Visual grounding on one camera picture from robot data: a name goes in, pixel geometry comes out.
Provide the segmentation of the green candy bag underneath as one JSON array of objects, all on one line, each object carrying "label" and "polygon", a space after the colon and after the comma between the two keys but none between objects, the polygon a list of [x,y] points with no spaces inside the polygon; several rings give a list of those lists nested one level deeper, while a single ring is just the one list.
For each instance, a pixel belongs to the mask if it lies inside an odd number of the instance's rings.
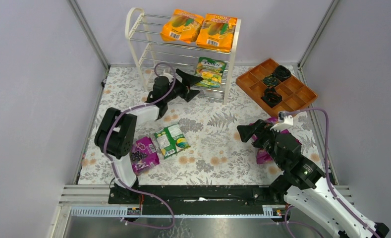
[{"label": "green candy bag underneath", "polygon": [[165,159],[190,148],[178,123],[155,132],[154,137]]}]

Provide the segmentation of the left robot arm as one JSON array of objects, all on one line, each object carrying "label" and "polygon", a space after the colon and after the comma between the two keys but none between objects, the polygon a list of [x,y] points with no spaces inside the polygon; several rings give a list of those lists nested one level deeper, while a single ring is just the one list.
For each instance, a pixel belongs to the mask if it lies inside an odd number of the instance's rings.
[{"label": "left robot arm", "polygon": [[168,110],[168,103],[180,97],[186,102],[199,94],[192,86],[202,81],[196,75],[176,69],[173,80],[157,75],[153,89],[144,104],[121,111],[108,108],[96,132],[94,143],[110,161],[114,181],[120,187],[135,191],[138,183],[130,161],[136,126],[160,119]]}]

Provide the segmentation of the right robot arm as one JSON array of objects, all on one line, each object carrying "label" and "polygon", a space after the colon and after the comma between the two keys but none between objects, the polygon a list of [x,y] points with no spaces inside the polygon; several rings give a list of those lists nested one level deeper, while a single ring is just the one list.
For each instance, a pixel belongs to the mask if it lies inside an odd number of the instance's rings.
[{"label": "right robot arm", "polygon": [[385,238],[389,228],[361,214],[327,181],[326,173],[302,155],[300,142],[287,132],[291,126],[291,116],[277,122],[259,119],[237,126],[242,142],[254,137],[252,145],[264,149],[282,170],[270,188],[334,238]]}]

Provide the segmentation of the green Fox's candy bag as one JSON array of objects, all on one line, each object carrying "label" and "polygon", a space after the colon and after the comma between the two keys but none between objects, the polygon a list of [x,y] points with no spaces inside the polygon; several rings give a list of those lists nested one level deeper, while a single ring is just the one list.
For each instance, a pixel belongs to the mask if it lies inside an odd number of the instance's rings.
[{"label": "green Fox's candy bag", "polygon": [[226,65],[227,63],[223,60],[200,57],[195,75],[203,78],[203,80],[195,85],[205,88],[219,88]]}]

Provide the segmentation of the orange mango candy bag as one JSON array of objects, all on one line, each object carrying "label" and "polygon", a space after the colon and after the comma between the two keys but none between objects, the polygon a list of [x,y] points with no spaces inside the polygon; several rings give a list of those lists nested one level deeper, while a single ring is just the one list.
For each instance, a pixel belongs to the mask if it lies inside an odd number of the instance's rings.
[{"label": "orange mango candy bag", "polygon": [[237,20],[236,17],[206,14],[196,45],[205,49],[229,53],[232,48]]},{"label": "orange mango candy bag", "polygon": [[190,44],[197,40],[203,22],[204,17],[201,15],[175,9],[160,36],[165,42],[182,41]]}]

